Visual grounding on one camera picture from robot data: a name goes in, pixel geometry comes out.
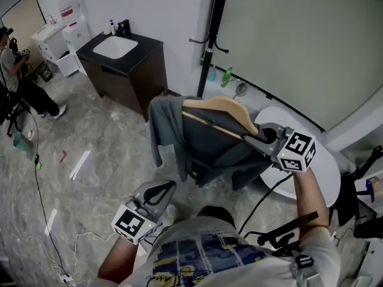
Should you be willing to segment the white round table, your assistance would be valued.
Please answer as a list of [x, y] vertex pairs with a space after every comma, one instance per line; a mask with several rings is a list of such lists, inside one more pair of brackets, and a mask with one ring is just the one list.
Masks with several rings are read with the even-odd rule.
[[[256, 116], [257, 124], [277, 123], [282, 126], [289, 126], [298, 132], [304, 134], [310, 133], [318, 136], [320, 133], [315, 127], [311, 127], [306, 121], [300, 117], [295, 118], [294, 115], [277, 107], [270, 106]], [[317, 142], [317, 153], [311, 163], [311, 169], [317, 179], [321, 192], [328, 207], [332, 206], [338, 198], [341, 187], [341, 174], [338, 164], [332, 154]], [[279, 169], [270, 167], [261, 174], [262, 181], [272, 188], [278, 181], [287, 177], [288, 173]]]

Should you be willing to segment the dark grey robe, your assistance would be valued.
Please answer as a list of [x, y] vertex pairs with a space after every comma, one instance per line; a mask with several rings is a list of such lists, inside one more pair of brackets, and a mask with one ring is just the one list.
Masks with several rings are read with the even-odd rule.
[[151, 151], [162, 165], [160, 146], [173, 146], [181, 181], [195, 180], [200, 187], [215, 178], [231, 176], [240, 190], [272, 165], [269, 157], [241, 139], [248, 135], [226, 112], [183, 107], [185, 96], [157, 96], [148, 107]]

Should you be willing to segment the short white tape strip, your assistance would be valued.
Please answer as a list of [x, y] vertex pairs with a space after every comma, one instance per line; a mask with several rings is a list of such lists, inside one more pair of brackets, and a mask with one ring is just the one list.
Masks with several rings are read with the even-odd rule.
[[56, 209], [53, 209], [51, 214], [50, 214], [50, 217], [46, 223], [46, 226], [45, 226], [45, 230], [44, 230], [44, 234], [46, 236], [49, 236], [50, 235], [50, 232], [51, 232], [51, 228], [52, 228], [52, 225], [53, 225], [53, 222], [54, 222], [54, 219], [56, 217], [56, 214], [57, 214], [57, 210]]

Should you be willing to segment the black chest mount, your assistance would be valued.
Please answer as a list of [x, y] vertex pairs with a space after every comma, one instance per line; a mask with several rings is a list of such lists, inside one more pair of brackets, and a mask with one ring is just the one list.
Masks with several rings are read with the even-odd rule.
[[292, 255], [293, 251], [301, 251], [299, 248], [300, 240], [290, 243], [290, 240], [295, 235], [293, 231], [316, 218], [318, 218], [317, 212], [312, 212], [307, 215], [300, 216], [268, 233], [250, 231], [244, 236], [244, 238], [246, 239], [249, 235], [253, 234], [258, 235], [258, 245], [264, 246], [266, 242], [269, 242], [276, 249], [273, 253], [275, 256]]

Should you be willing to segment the white sink basin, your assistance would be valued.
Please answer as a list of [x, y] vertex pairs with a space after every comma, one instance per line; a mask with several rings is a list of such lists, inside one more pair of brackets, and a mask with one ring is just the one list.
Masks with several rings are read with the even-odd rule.
[[110, 59], [120, 59], [132, 51], [137, 45], [137, 41], [119, 36], [111, 36], [98, 44], [93, 49], [93, 52]]

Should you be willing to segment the person's right forearm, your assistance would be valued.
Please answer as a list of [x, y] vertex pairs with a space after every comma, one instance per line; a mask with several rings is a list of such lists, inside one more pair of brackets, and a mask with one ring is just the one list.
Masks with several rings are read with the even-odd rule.
[[301, 235], [315, 227], [329, 227], [329, 211], [317, 179], [308, 168], [305, 172], [293, 172], [298, 216], [316, 212], [318, 217], [300, 227]]

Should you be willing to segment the white open bin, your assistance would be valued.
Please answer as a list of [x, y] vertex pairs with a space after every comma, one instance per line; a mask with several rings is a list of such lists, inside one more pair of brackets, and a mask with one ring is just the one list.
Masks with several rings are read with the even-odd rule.
[[77, 56], [70, 51], [57, 60], [57, 66], [64, 77], [68, 77], [80, 69]]

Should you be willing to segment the wooden clothes hanger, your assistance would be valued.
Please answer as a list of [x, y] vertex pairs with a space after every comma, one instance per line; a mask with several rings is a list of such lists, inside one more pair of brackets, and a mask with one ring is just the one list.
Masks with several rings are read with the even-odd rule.
[[[236, 100], [230, 97], [214, 96], [205, 100], [186, 99], [183, 102], [183, 108], [194, 108], [194, 109], [226, 112], [232, 118], [234, 118], [243, 128], [245, 128], [252, 136], [254, 137], [259, 136], [259, 130], [251, 121], [247, 108], [242, 103], [237, 102]], [[229, 136], [232, 136], [239, 140], [244, 140], [242, 136], [236, 133], [233, 133], [227, 129], [224, 129], [223, 127], [217, 126], [210, 121], [199, 118], [189, 112], [182, 110], [182, 115], [192, 120], [195, 120], [199, 123], [202, 123], [206, 126], [210, 126], [213, 129], [223, 132]]]

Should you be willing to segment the black chair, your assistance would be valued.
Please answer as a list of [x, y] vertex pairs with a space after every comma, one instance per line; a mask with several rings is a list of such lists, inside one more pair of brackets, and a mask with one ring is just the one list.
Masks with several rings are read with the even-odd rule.
[[17, 124], [17, 117], [24, 112], [31, 113], [26, 102], [19, 94], [8, 91], [0, 83], [0, 125], [2, 125], [5, 120], [9, 121], [7, 130], [8, 137], [12, 137], [10, 133], [12, 126], [21, 132]]

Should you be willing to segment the person's dark trousers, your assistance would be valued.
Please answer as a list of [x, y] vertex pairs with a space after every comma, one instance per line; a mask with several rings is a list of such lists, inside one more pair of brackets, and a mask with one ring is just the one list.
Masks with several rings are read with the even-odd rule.
[[213, 218], [216, 218], [216, 219], [220, 219], [222, 221], [225, 221], [225, 222], [229, 223], [234, 228], [236, 228], [233, 216], [224, 207], [220, 207], [220, 206], [204, 206], [198, 212], [197, 216], [207, 216], [207, 217], [213, 217]]

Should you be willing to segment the green mesh basket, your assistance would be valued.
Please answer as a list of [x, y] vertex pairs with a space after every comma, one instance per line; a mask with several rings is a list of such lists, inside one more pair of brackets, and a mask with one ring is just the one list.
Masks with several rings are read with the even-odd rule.
[[48, 64], [42, 63], [37, 69], [39, 76], [45, 81], [49, 82], [53, 78], [53, 73], [50, 70]]

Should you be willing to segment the beige framed board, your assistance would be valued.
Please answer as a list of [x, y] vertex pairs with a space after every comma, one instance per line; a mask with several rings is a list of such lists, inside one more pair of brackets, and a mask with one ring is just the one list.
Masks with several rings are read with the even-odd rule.
[[13, 29], [10, 38], [16, 39], [19, 51], [24, 49], [30, 51], [28, 68], [29, 72], [35, 71], [44, 62], [44, 59], [39, 53], [32, 35], [46, 24], [38, 1], [20, 0], [2, 15], [1, 22], [7, 28]]

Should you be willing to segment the black faucet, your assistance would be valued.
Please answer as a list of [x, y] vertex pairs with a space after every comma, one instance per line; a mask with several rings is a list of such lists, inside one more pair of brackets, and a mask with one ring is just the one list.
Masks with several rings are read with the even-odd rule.
[[119, 37], [128, 37], [131, 34], [130, 31], [130, 22], [128, 19], [123, 20], [122, 22], [117, 23], [117, 30], [115, 33]]

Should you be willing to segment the person's left forearm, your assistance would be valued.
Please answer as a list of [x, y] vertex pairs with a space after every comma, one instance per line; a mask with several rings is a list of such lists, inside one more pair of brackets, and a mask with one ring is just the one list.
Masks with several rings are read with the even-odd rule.
[[132, 273], [138, 245], [119, 237], [101, 264], [97, 278], [120, 284]]

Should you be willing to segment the green box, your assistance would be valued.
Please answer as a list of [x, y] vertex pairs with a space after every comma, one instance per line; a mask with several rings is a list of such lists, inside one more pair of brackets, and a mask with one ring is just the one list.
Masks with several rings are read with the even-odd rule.
[[33, 143], [20, 132], [13, 134], [13, 146], [23, 151], [28, 157], [34, 154]]

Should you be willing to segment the black coat rack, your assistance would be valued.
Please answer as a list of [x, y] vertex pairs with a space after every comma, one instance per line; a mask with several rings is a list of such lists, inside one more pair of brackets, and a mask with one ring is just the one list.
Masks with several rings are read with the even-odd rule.
[[202, 70], [200, 73], [199, 85], [197, 88], [197, 97], [203, 96], [214, 49], [216, 48], [218, 51], [226, 54], [229, 53], [227, 49], [223, 49], [217, 44], [218, 31], [220, 28], [225, 4], [226, 0], [212, 0], [205, 39], [203, 41], [197, 41], [191, 38], [189, 39], [189, 42], [203, 45]]

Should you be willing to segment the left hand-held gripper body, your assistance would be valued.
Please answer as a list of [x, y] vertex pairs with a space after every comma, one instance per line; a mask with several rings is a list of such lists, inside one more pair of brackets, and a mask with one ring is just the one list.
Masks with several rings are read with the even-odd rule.
[[137, 245], [156, 232], [162, 226], [162, 220], [148, 203], [131, 197], [120, 205], [111, 226], [120, 237]]

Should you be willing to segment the person's white printed t-shirt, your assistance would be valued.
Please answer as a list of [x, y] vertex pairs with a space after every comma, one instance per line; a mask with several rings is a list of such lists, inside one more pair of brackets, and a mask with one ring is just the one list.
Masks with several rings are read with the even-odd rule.
[[234, 227], [198, 216], [170, 226], [119, 287], [298, 287], [293, 256], [249, 244]]

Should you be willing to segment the long white tape strip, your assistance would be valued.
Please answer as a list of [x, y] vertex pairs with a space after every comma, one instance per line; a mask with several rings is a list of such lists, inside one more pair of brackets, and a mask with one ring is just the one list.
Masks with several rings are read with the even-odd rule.
[[91, 150], [88, 150], [88, 151], [84, 151], [83, 155], [80, 157], [80, 159], [77, 161], [75, 167], [72, 169], [71, 173], [69, 174], [69, 178], [70, 180], [74, 180], [77, 176], [77, 173], [80, 171], [82, 165], [84, 164], [84, 162], [86, 161], [86, 159], [88, 158], [89, 154], [90, 154]]

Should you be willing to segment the green bottle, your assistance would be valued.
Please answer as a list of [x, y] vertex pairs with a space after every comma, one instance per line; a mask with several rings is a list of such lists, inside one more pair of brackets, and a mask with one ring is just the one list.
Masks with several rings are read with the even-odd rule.
[[222, 80], [221, 80], [222, 88], [225, 88], [228, 85], [228, 83], [231, 80], [231, 76], [232, 76], [232, 67], [229, 67], [222, 77]]

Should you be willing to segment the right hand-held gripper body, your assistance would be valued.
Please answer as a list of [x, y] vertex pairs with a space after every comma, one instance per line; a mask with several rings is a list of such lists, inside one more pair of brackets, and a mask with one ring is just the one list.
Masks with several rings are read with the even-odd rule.
[[286, 127], [270, 158], [285, 171], [306, 171], [317, 153], [313, 135]]

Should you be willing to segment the black tripod stand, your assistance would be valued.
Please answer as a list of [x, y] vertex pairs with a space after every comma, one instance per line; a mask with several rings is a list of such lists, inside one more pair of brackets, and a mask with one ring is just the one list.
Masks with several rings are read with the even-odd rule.
[[[334, 211], [338, 213], [339, 226], [343, 227], [353, 218], [355, 220], [361, 218], [358, 196], [369, 196], [372, 202], [375, 201], [375, 193], [370, 181], [366, 182], [366, 189], [364, 191], [357, 191], [355, 182], [362, 179], [372, 165], [382, 157], [383, 146], [380, 145], [373, 149], [370, 157], [361, 167], [341, 177], [339, 195], [334, 205], [330, 207], [331, 213]], [[383, 240], [383, 216], [379, 218], [375, 217], [361, 224], [356, 223], [353, 235], [357, 239]]]

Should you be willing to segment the dark wooden sink cabinet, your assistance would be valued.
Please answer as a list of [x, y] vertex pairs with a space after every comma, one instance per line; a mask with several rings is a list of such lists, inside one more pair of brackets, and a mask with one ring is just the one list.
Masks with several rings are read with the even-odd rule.
[[80, 62], [100, 97], [106, 96], [148, 121], [151, 100], [168, 90], [163, 42], [132, 33], [127, 39], [137, 41], [138, 45], [120, 59], [93, 52], [111, 36], [116, 35], [101, 33], [81, 47], [77, 51]]

